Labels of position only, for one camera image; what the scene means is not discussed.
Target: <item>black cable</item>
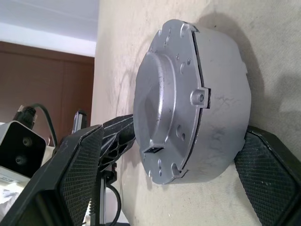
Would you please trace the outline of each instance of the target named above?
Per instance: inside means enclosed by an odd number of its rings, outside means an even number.
[[[31,107],[33,107],[33,108],[39,107],[42,110],[42,112],[44,113],[44,115],[46,117],[46,120],[47,120],[47,124],[48,124],[49,129],[50,129],[53,144],[56,147],[57,146],[57,138],[56,138],[56,134],[55,134],[55,129],[53,127],[49,112],[47,111],[46,107],[44,105],[41,105],[41,104],[33,104]]]
[[[116,213],[116,216],[115,216],[114,220],[112,221],[112,223],[109,224],[109,226],[114,226],[114,225],[116,225],[118,218],[120,216],[120,213],[121,213],[121,197],[120,197],[120,194],[117,191],[117,189],[114,188],[112,185],[107,185],[107,188],[111,189],[117,198],[117,213]]]

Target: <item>metal rod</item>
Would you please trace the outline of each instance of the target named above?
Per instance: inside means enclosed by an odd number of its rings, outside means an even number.
[[[105,225],[105,204],[106,204],[106,181],[105,181],[105,177],[102,176],[101,180],[100,180],[100,225]]]

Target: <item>round metal casing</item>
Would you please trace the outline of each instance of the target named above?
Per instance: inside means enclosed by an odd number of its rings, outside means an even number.
[[[250,106],[236,43],[166,22],[136,78],[134,129],[146,173],[156,184],[215,178],[244,144]]]

